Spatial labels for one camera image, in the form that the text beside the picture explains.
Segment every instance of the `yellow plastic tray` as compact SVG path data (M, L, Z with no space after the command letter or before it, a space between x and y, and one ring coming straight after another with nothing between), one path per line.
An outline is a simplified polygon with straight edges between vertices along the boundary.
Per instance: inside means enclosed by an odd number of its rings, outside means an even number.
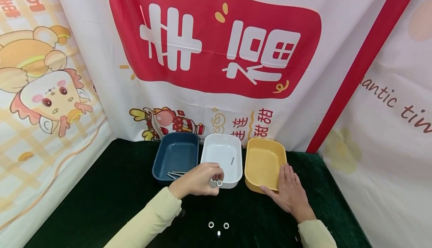
M252 138L247 145L244 166L246 186L261 194L264 192L259 188L260 185L278 192L279 169L287 162L284 146L262 138Z

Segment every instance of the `metal rod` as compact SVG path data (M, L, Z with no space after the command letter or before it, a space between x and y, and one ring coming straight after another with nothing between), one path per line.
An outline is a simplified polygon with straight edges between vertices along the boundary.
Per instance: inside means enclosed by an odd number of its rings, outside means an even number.
M173 172L170 172L170 173L168 173L168 174L171 174L171 175L173 175L173 176L178 176L178 177L183 176L182 174L177 174L177 173L173 173Z
M171 179L174 179L174 180L177 179L176 177L174 177L173 175L171 175L171 174L169 174L169 173L167 173L166 175L167 175L168 177L170 177Z

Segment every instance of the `green tabletop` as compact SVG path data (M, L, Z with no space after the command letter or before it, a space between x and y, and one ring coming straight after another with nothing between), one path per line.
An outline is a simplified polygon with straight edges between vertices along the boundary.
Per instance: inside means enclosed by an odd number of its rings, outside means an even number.
M25 248L103 247L162 188L151 173L158 147L155 142L113 141ZM370 247L322 159L299 152L287 152L287 159L338 247ZM184 216L148 247L301 247L293 217L244 182L243 177L217 197L185 197ZM223 228L225 222L229 229Z

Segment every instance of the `plastic tray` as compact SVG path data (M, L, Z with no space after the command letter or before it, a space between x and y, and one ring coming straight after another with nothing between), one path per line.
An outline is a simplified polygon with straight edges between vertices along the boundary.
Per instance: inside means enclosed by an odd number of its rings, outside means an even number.
M187 172L198 165L200 138L191 132L172 132L165 135L157 150L153 163L153 177L162 185L169 185L174 179L168 172Z
M224 183L221 188L234 188L243 176L241 145L242 143L238 137L228 134L211 134L204 140L201 163L219 163L224 171ZM210 186L215 187L216 182L210 181Z
M278 192L279 169L287 162L284 146L262 138L252 138L247 145L244 165L246 186L261 194L264 192L259 188L260 185Z

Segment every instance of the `sleeve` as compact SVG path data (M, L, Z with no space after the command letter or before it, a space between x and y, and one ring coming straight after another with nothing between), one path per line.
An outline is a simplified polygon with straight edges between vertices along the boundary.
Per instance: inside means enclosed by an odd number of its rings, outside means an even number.
M117 232L105 248L144 248L157 234L171 225L182 210L181 205L181 200L167 187L163 188Z
M329 230L320 220L302 222L298 229L304 248L337 248Z

